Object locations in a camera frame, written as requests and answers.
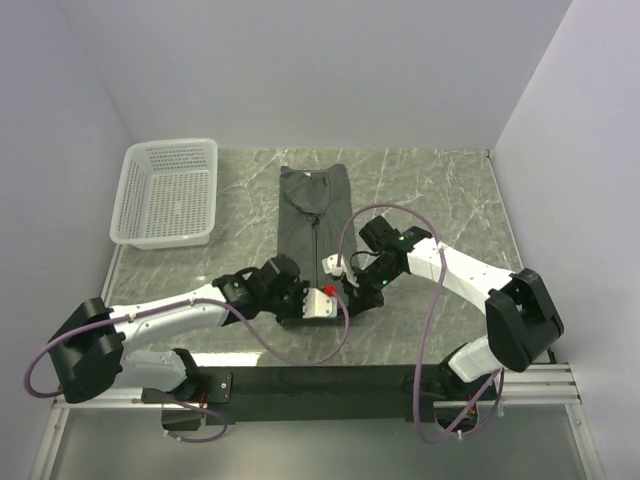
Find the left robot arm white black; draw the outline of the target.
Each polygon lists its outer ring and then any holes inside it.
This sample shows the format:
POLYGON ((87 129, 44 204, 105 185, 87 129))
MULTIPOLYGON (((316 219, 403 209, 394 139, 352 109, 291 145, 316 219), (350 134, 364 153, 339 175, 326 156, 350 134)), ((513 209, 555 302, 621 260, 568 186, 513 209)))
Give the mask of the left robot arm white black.
POLYGON ((84 403, 116 388, 153 388, 176 401, 193 399, 198 368, 188 350, 151 352, 165 338, 252 320, 262 312, 299 319, 310 285, 289 257, 223 275, 189 292, 134 305, 107 306, 100 297, 82 302, 49 341, 59 395, 84 403))

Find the white perforated plastic basket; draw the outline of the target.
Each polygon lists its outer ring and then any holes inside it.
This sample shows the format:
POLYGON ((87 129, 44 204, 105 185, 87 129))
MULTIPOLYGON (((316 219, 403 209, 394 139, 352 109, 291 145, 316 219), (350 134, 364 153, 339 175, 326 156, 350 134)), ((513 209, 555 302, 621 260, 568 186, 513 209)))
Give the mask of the white perforated plastic basket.
POLYGON ((110 225, 118 245, 200 246, 215 225, 218 145, 208 138, 137 143, 124 157, 110 225))

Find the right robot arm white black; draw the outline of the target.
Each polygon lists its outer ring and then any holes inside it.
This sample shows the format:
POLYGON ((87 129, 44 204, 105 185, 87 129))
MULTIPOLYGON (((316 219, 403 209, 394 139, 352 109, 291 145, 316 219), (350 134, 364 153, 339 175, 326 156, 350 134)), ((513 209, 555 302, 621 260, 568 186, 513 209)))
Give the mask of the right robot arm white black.
POLYGON ((444 395, 460 399, 474 382, 499 370, 521 373, 564 333, 564 324, 542 277, 494 267, 436 240, 413 226, 393 228, 377 216, 359 232, 373 262, 352 266, 342 254, 324 261, 326 273, 338 277, 351 314, 383 304, 383 289, 402 274, 433 281, 483 314, 486 333, 463 344, 438 366, 436 385, 444 395))

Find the dark grey t shirt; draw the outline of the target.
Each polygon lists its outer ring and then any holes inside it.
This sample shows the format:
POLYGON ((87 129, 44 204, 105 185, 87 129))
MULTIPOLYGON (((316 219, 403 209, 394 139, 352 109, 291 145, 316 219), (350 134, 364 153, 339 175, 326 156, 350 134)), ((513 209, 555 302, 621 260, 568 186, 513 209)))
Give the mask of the dark grey t shirt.
POLYGON ((337 253, 344 225, 353 214, 347 169, 280 168, 277 252, 296 262, 300 279, 311 287, 334 286, 349 303, 339 280, 326 274, 322 260, 337 253))

